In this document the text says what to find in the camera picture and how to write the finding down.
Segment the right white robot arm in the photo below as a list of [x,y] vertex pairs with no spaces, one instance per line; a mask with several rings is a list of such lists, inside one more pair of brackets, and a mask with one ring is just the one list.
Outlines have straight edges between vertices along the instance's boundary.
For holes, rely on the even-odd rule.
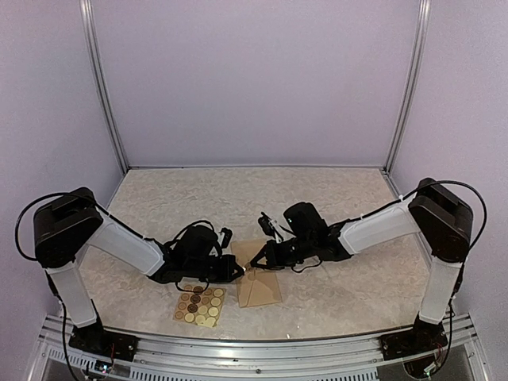
[[460,287],[469,252],[480,238],[473,233],[473,209],[448,186],[474,187],[450,180],[425,178],[408,194],[359,217],[327,224],[315,206],[299,202],[283,214],[293,237],[283,239],[279,225],[266,214],[258,222],[269,241],[250,265],[280,270],[316,256],[321,262],[352,258],[378,244],[421,234],[433,256],[429,280],[406,346],[423,352],[442,334],[442,321]]

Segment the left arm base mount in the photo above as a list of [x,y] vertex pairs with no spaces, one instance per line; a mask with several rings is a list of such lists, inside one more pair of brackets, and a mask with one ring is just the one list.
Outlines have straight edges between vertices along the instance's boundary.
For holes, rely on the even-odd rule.
[[132,362],[137,351],[139,338],[125,333],[118,333],[104,328],[101,319],[82,327],[74,327],[68,344],[98,356],[108,357],[111,360],[124,360]]

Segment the brown kraft envelope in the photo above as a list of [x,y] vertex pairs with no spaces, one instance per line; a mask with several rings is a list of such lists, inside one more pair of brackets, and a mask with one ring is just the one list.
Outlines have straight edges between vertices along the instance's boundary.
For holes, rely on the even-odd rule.
[[[263,240],[234,241],[231,250],[239,265],[244,267],[250,265],[250,260],[264,245]],[[237,279],[237,298],[240,308],[281,303],[283,299],[276,273],[253,268],[253,272]]]

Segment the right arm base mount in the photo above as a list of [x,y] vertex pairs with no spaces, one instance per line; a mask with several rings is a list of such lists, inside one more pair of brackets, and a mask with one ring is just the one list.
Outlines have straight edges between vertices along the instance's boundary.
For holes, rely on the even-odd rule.
[[443,319],[431,320],[419,312],[409,329],[384,334],[379,338],[379,344],[383,359],[395,360],[444,348],[449,344],[449,340]]

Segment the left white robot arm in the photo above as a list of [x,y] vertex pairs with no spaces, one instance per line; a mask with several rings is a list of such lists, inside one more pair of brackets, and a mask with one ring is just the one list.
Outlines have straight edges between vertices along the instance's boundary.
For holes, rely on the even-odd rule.
[[44,269],[66,317],[72,321],[74,338],[80,338],[96,353],[110,347],[111,336],[103,328],[76,267],[77,256],[85,248],[101,250],[159,284],[177,285],[184,278],[192,278],[209,286],[231,283],[244,275],[236,257],[224,252],[232,231],[217,231],[207,220],[191,222],[174,238],[161,243],[112,215],[87,187],[41,196],[23,208],[18,220],[30,210],[34,212],[34,254],[29,256],[22,250],[20,222],[14,227],[16,249],[24,259]]

